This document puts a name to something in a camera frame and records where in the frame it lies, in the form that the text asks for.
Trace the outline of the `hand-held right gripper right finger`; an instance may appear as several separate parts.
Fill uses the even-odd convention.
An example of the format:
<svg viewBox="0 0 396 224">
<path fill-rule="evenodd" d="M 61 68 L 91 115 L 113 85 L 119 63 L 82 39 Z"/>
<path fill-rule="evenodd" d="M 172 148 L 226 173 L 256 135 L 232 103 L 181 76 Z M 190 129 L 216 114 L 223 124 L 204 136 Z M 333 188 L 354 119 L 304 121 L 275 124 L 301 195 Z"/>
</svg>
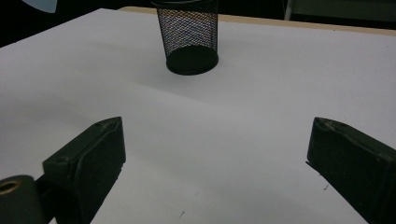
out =
<svg viewBox="0 0 396 224">
<path fill-rule="evenodd" d="M 396 224 L 396 149 L 345 123 L 316 118 L 307 164 L 369 224 Z"/>
</svg>

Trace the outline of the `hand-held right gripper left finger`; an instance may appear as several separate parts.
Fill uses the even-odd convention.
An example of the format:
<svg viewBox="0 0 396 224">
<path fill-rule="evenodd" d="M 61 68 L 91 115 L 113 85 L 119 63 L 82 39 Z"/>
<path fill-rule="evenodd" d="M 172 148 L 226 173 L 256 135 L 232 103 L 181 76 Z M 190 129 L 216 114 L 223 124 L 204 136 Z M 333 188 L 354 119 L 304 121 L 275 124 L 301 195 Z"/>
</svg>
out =
<svg viewBox="0 0 396 224">
<path fill-rule="evenodd" d="M 94 123 L 43 161 L 36 185 L 44 219 L 90 224 L 125 162 L 122 119 Z"/>
</svg>

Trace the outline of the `black mesh pen holder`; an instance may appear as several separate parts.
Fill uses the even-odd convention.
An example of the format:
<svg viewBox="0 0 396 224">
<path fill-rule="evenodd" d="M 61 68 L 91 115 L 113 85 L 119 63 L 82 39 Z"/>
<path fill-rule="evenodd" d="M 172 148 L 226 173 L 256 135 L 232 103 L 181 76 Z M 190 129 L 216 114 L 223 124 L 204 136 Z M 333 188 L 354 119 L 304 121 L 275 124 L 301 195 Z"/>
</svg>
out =
<svg viewBox="0 0 396 224">
<path fill-rule="evenodd" d="M 219 0 L 150 0 L 157 10 L 166 67 L 182 76 L 213 69 L 219 62 Z"/>
</svg>

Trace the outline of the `white table mat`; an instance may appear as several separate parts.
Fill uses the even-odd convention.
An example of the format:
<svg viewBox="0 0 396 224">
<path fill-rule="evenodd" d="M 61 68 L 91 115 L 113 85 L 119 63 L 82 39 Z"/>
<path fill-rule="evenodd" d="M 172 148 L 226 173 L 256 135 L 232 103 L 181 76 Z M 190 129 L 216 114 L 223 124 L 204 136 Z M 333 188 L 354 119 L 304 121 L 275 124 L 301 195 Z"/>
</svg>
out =
<svg viewBox="0 0 396 224">
<path fill-rule="evenodd" d="M 396 148 L 396 36 L 223 21 L 219 64 L 183 77 L 156 16 L 99 9 L 0 48 L 0 179 L 116 116 L 93 224 L 366 224 L 306 151 L 316 117 Z"/>
</svg>

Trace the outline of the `wooden table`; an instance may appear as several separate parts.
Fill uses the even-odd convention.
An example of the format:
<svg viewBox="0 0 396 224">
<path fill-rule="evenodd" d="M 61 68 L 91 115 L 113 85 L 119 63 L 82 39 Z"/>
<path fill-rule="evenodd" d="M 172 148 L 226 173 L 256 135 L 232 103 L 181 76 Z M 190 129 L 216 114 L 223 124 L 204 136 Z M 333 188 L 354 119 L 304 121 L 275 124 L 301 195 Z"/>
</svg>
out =
<svg viewBox="0 0 396 224">
<path fill-rule="evenodd" d="M 118 10 L 126 11 L 126 12 L 145 13 L 145 14 L 156 14 L 157 13 L 155 8 L 150 8 L 150 7 L 122 7 Z M 252 18 L 252 17 L 243 17 L 243 16 L 234 16 L 234 15 L 223 15 L 223 14 L 219 14 L 219 20 L 227 21 L 227 22 L 237 22 L 237 23 L 272 25 L 272 26 L 293 27 L 293 28 L 320 29 L 320 30 L 332 30 L 332 31 L 365 33 L 365 34 L 373 34 L 373 35 L 388 35 L 388 36 L 396 37 L 396 30 L 389 30 L 389 29 L 377 29 L 377 28 L 356 27 L 356 26 L 310 23 L 310 22 L 301 22 L 301 21 L 281 21 L 281 20 Z"/>
</svg>

